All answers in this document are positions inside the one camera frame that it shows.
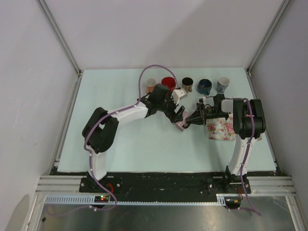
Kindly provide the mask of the lilac mug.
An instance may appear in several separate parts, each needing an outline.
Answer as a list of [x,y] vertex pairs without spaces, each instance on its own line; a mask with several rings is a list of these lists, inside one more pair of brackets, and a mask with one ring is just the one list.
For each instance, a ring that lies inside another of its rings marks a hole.
[[184,111],[182,116],[183,116],[183,120],[182,121],[174,123],[174,126],[176,128],[178,128],[180,131],[184,131],[185,130],[184,126],[187,124],[186,120],[190,116],[190,114],[187,111]]

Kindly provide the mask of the blue mug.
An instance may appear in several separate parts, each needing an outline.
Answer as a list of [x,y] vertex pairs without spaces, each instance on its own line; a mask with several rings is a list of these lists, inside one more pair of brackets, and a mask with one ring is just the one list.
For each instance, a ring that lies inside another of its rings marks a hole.
[[201,79],[198,82],[197,91],[203,95],[210,95],[212,89],[212,82],[209,79]]

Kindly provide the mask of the brown patterned mug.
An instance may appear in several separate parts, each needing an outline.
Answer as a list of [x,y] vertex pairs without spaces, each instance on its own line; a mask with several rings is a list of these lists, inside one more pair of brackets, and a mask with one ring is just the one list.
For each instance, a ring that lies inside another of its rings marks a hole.
[[187,92],[192,92],[193,90],[193,79],[190,77],[185,77],[182,79],[182,88]]

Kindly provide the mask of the red mug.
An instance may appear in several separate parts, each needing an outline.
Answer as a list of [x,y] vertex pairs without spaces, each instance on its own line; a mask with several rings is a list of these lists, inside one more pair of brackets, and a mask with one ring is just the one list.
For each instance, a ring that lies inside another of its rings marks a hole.
[[176,82],[173,77],[165,77],[161,80],[161,84],[168,87],[170,91],[173,91],[176,88]]

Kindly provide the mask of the grey mug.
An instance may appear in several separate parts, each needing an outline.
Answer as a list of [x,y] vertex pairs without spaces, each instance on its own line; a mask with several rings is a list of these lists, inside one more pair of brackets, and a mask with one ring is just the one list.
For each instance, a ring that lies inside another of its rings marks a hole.
[[223,94],[226,88],[229,86],[229,84],[230,84],[230,79],[228,77],[220,77],[216,85],[217,93]]

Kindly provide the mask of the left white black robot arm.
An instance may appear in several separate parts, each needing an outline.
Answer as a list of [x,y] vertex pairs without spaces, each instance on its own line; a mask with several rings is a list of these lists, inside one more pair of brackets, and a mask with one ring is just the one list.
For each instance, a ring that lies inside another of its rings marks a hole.
[[90,158],[90,187],[96,192],[102,192],[106,188],[107,181],[104,177],[107,174],[107,150],[112,146],[120,126],[147,118],[158,111],[163,112],[171,123],[181,122],[185,107],[181,106],[178,111],[176,108],[186,95],[182,88],[170,90],[165,85],[157,84],[152,92],[139,98],[131,106],[114,111],[96,108],[82,131],[84,149],[89,152]]

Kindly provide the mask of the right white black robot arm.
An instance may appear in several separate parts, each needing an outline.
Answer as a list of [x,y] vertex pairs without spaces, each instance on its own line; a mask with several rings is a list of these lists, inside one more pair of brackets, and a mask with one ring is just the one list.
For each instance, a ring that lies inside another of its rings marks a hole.
[[205,100],[200,99],[196,110],[186,118],[183,128],[191,124],[206,125],[210,119],[229,118],[233,115],[233,131],[236,142],[232,158],[226,166],[222,178],[206,180],[209,193],[237,193],[238,189],[250,192],[247,180],[247,163],[253,145],[266,130],[266,121],[260,99],[246,98],[228,99],[224,94],[213,96],[213,106],[206,106]]

